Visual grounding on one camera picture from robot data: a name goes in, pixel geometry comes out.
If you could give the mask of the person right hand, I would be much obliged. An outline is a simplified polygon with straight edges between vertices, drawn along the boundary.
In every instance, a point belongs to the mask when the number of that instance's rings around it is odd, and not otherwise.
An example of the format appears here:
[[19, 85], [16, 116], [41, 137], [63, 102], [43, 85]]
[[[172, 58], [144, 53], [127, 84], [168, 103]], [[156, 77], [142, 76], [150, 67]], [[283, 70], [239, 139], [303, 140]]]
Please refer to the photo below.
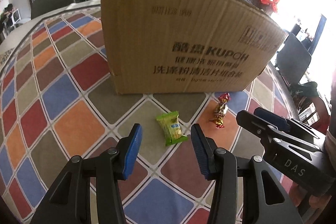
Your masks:
[[295, 207], [299, 206], [299, 204], [305, 198], [306, 194], [307, 191], [304, 188], [299, 186], [299, 184], [292, 182], [288, 195]]

